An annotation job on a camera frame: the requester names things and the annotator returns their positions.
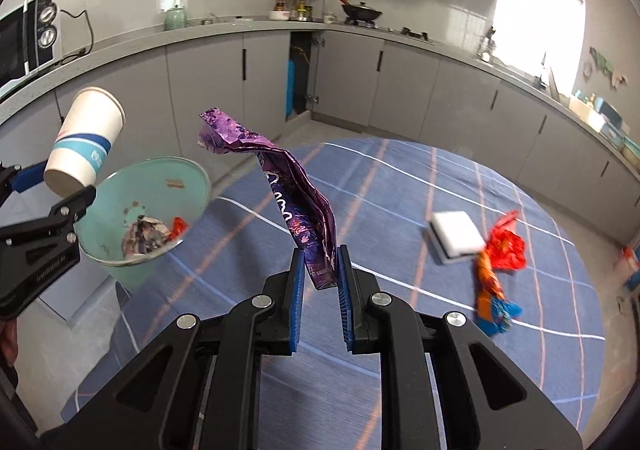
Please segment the paper cup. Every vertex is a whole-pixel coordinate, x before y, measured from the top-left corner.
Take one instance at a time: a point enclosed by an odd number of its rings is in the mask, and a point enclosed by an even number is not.
[[[122,106],[106,90],[88,86],[78,92],[44,170],[47,186],[65,198],[95,184],[124,123]]]

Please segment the table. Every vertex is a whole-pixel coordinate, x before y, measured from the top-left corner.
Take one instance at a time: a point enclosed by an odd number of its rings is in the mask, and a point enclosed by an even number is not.
[[[471,261],[441,265],[426,224],[434,211],[464,210],[486,235],[507,211],[527,267],[500,274],[524,313],[495,343],[583,430],[604,357],[600,305],[566,233],[526,193],[488,168],[422,144],[363,138],[301,147],[295,156],[330,200],[338,243],[380,286],[421,312],[472,315]],[[140,348],[182,313],[221,315],[289,267],[294,242],[262,172],[213,200],[162,272],[129,299],[111,347],[62,411],[75,414]],[[380,364],[346,352],[336,289],[306,281],[302,332],[291,358],[265,357],[260,448],[380,448]]]

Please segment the metal screw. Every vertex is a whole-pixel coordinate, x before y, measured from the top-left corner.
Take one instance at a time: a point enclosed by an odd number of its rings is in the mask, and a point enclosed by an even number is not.
[[[182,315],[175,323],[180,329],[191,329],[196,324],[196,317],[193,315]]]
[[[462,327],[462,325],[466,323],[466,316],[454,311],[447,315],[447,322],[453,325],[453,327]]]
[[[264,309],[265,307],[269,307],[271,305],[271,297],[267,295],[254,296],[254,299],[251,300],[251,303],[258,309]]]
[[[391,303],[391,297],[386,293],[373,293],[373,295],[371,295],[371,301],[375,305],[389,305]]]

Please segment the frying pan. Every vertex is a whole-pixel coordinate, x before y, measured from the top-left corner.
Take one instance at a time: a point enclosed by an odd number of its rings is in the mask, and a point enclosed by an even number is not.
[[[371,22],[382,14],[382,11],[365,6],[364,2],[360,2],[360,5],[351,5],[347,0],[339,1],[342,2],[342,9],[351,20]]]

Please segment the blue stripe on cup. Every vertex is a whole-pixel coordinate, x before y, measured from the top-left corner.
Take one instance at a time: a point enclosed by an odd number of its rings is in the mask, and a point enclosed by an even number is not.
[[[111,150],[111,142],[106,137],[98,134],[91,134],[91,133],[69,134],[69,135],[65,135],[63,138],[60,138],[59,141],[62,141],[63,139],[86,139],[88,141],[93,141],[94,143],[97,143],[98,145],[100,145],[104,149],[104,152],[106,154],[108,154],[109,150]]]
[[[71,134],[58,139],[53,150],[56,148],[66,148],[80,154],[97,175],[111,149],[111,143],[107,138],[96,134]]]

